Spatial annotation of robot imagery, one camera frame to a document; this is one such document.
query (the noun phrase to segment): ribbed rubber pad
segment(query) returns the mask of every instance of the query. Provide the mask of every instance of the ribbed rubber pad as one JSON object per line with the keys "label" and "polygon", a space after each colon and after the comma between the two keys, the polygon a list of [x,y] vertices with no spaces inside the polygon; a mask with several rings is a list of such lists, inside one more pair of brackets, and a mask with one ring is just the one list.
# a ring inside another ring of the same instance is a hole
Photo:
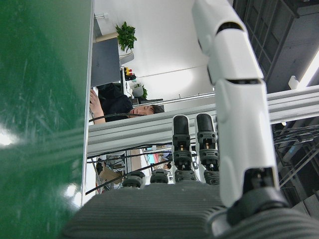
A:
{"label": "ribbed rubber pad", "polygon": [[319,222],[293,209],[256,214],[218,239],[319,239]]}
{"label": "ribbed rubber pad", "polygon": [[61,238],[208,238],[214,206],[222,206],[219,187],[194,181],[123,188],[94,196]]}

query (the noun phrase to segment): metal frame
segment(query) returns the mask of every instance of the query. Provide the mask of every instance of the metal frame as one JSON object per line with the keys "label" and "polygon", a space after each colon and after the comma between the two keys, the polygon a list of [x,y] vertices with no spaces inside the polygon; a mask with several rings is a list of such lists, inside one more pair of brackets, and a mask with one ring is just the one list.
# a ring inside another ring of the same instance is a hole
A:
{"label": "metal frame", "polygon": [[86,154],[88,144],[88,128],[89,128],[89,115],[90,115],[90,86],[91,86],[91,68],[92,68],[92,47],[93,47],[93,25],[94,25],[94,1],[91,2],[91,22],[90,22],[90,35],[89,35],[89,49],[88,49],[88,69],[87,69],[87,85],[86,85],[86,104],[85,104],[85,121],[84,121],[84,147],[82,158],[82,183],[81,183],[81,206],[85,197],[85,183],[86,183]]}
{"label": "metal frame", "polygon": [[[268,94],[267,100],[270,124],[319,116],[319,86]],[[178,114],[188,116],[189,133],[194,137],[197,113],[215,117],[215,104],[90,125],[87,156],[143,144],[171,142],[171,121]]]}

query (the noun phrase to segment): green surface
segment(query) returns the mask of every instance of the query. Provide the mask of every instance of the green surface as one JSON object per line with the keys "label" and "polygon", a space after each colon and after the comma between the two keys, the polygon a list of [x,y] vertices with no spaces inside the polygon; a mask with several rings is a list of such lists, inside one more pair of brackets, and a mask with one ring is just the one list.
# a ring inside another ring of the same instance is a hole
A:
{"label": "green surface", "polygon": [[0,1],[1,239],[55,238],[80,203],[91,7]]}

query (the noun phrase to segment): man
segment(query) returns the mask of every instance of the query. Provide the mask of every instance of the man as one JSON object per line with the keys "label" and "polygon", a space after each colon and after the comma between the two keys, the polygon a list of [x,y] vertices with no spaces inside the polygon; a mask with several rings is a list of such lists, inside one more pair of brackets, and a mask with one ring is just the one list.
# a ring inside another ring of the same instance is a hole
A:
{"label": "man", "polygon": [[[129,98],[120,92],[112,83],[99,86],[98,89],[99,96],[97,96],[92,89],[90,92],[90,109],[94,118],[114,113],[152,115],[163,112],[162,108],[156,105],[137,106],[133,109]],[[104,119],[97,119],[94,121],[94,124],[134,117],[136,116],[113,116]]]}

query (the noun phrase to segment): ceiling light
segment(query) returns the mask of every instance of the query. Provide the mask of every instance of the ceiling light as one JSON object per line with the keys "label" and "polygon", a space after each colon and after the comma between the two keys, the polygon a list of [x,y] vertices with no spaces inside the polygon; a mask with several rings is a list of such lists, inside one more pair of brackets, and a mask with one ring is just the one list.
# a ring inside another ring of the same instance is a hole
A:
{"label": "ceiling light", "polygon": [[318,67],[319,67],[319,50],[317,51],[315,57],[313,58],[310,65],[308,66],[308,69],[306,70],[304,76],[301,78],[297,86],[297,89],[303,89],[309,84],[310,80],[313,78],[316,71],[318,70]]}

